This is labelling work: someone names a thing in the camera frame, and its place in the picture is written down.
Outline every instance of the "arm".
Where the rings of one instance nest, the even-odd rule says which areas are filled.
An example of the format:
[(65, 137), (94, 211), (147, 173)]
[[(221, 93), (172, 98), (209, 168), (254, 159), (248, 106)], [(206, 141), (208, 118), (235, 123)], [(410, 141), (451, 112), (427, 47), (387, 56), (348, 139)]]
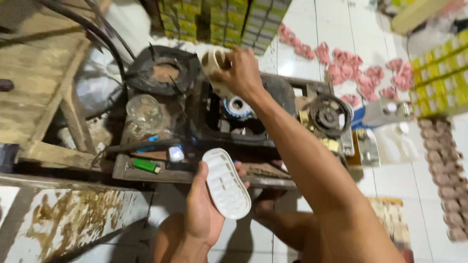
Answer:
[(203, 240), (184, 235), (172, 256), (171, 263), (200, 263), (207, 262), (208, 246)]
[(252, 50), (227, 54), (215, 80), (241, 96), (273, 139), (292, 179), (319, 219), (337, 262), (404, 262), (367, 199), (334, 155), (265, 91)]

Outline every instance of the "wooden leg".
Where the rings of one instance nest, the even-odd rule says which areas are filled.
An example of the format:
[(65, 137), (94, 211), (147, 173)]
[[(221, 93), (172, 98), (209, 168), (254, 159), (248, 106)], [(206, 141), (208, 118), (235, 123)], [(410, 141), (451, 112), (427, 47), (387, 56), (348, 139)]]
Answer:
[(50, 162), (70, 167), (90, 169), (94, 155), (81, 153), (42, 141), (32, 142), (21, 154), (26, 161)]
[(80, 152), (96, 154), (91, 134), (89, 133), (86, 119), (83, 114), (80, 99), (74, 88), (69, 88), (63, 94), (63, 100), (60, 104), (70, 134), (75, 142), (76, 148)]

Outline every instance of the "leg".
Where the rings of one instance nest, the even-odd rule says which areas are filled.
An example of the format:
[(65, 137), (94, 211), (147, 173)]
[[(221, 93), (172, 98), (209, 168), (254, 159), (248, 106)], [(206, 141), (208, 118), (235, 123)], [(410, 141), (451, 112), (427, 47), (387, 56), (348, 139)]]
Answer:
[(174, 213), (163, 221), (156, 235), (153, 263), (169, 263), (182, 239), (183, 230), (182, 213)]
[(317, 217), (309, 212), (274, 211), (274, 200), (280, 195), (274, 190), (263, 190), (254, 207), (256, 220), (286, 245), (303, 252), (304, 262), (322, 262), (325, 248)]

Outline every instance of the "forearm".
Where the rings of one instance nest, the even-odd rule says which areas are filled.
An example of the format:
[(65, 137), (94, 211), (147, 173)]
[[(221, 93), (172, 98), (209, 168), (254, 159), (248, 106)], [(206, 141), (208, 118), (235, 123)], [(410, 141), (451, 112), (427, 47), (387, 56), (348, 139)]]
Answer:
[(291, 177), (314, 212), (366, 202), (336, 157), (267, 92), (253, 95), (248, 103), (266, 127)]
[(184, 236), (170, 263), (205, 263), (210, 247), (199, 240)]

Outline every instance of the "stove burner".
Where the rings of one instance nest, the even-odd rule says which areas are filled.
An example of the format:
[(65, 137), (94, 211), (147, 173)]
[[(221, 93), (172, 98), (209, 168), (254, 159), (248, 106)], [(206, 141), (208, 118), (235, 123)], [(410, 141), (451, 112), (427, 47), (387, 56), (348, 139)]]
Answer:
[(233, 96), (223, 100), (226, 112), (236, 118), (242, 118), (252, 112), (252, 108), (239, 96)]
[(158, 95), (184, 93), (200, 71), (196, 54), (165, 46), (144, 49), (126, 74), (129, 87)]

